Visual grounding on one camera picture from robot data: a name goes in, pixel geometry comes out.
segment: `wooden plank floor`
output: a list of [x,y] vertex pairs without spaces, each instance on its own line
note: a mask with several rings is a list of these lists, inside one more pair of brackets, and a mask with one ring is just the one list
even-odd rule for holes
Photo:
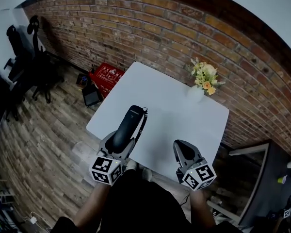
[[[51,89],[51,104],[28,91],[18,106],[19,121],[10,115],[0,125],[0,177],[15,193],[15,209],[23,216],[34,211],[54,226],[60,216],[73,217],[95,182],[88,173],[90,156],[99,140],[86,130],[98,105],[87,108],[75,84],[78,71],[60,67],[64,83]],[[161,175],[157,182],[181,202],[188,189]],[[190,220],[189,203],[183,210]]]

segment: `shoe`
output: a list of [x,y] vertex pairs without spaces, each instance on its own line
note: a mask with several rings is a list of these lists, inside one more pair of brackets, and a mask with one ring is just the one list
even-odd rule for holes
[[152,171],[148,168],[144,168],[142,170],[141,177],[146,181],[151,181],[152,179]]
[[137,166],[138,166],[137,162],[130,160],[126,165],[126,171],[130,169],[137,170]]

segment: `white vase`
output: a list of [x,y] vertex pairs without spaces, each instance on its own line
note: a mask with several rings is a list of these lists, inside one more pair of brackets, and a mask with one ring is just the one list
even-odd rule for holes
[[204,90],[202,87],[194,85],[189,89],[187,97],[190,101],[198,103],[204,97]]

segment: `white table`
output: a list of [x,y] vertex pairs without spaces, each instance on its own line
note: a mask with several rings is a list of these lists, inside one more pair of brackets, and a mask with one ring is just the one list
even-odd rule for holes
[[148,108],[148,120],[130,158],[178,181],[173,142],[185,140],[213,163],[229,110],[204,96],[186,98],[189,86],[139,62],[134,62],[100,105],[87,130],[99,139],[118,129],[132,105]]

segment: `red brick wall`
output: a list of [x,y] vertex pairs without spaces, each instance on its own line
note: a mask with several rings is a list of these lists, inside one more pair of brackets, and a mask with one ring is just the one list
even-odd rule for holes
[[230,110],[223,142],[273,139],[291,154],[291,50],[230,0],[29,0],[48,51],[84,69],[142,62],[183,83],[198,57],[218,68],[213,99]]

